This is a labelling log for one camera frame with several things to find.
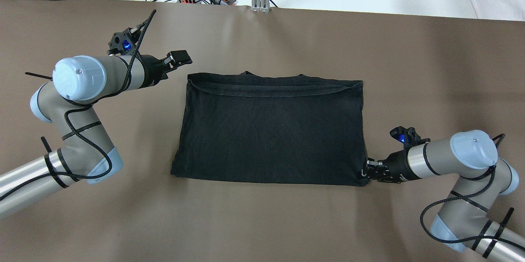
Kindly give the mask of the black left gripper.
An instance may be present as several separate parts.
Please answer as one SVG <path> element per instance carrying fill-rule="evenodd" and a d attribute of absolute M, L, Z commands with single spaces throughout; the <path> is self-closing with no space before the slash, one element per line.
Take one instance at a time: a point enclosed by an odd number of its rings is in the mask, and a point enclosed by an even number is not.
<path fill-rule="evenodd" d="M 167 73 L 180 66 L 192 64 L 193 60 L 186 50 L 176 50 L 167 53 L 166 64 L 164 59 L 156 59 L 150 55 L 141 55 L 139 60 L 143 66 L 144 78 L 141 87 L 156 86 L 161 80 L 168 79 Z"/>

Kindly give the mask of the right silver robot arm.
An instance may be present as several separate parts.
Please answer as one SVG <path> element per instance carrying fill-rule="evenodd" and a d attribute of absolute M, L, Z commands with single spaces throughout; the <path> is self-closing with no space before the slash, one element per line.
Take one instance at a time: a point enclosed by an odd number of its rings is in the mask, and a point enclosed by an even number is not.
<path fill-rule="evenodd" d="M 499 196 L 514 192 L 517 171 L 498 155 L 501 134 L 491 138 L 482 130 L 459 132 L 446 139 L 422 138 L 413 127 L 398 126 L 390 136 L 402 150 L 386 159 L 365 160 L 362 175 L 382 183 L 404 183 L 457 174 L 444 200 L 426 206 L 420 224 L 426 234 L 454 251 L 470 249 L 493 262 L 523 262 L 524 237 L 508 229 L 514 209 L 501 222 L 487 214 Z"/>

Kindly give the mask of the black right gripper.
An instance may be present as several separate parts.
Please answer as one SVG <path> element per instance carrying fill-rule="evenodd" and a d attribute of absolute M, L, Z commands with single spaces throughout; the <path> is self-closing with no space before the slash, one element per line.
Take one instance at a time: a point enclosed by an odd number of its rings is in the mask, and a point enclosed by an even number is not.
<path fill-rule="evenodd" d="M 375 161 L 366 159 L 361 175 L 364 178 L 384 183 L 401 183 L 413 180 L 413 172 L 409 168 L 407 153 L 403 150 L 391 153 L 386 159 Z"/>

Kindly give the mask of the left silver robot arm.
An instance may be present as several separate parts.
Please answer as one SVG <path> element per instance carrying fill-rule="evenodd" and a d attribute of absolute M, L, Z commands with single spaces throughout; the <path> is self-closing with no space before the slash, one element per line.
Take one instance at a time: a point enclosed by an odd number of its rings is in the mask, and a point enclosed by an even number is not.
<path fill-rule="evenodd" d="M 110 55 L 58 61 L 51 81 L 32 95 L 30 108 L 34 116 L 57 127 L 64 146 L 1 176 L 1 217 L 80 180 L 97 184 L 119 172 L 122 158 L 94 103 L 123 91 L 155 86 L 169 72 L 191 63 L 185 50 L 171 51 L 163 59 Z"/>

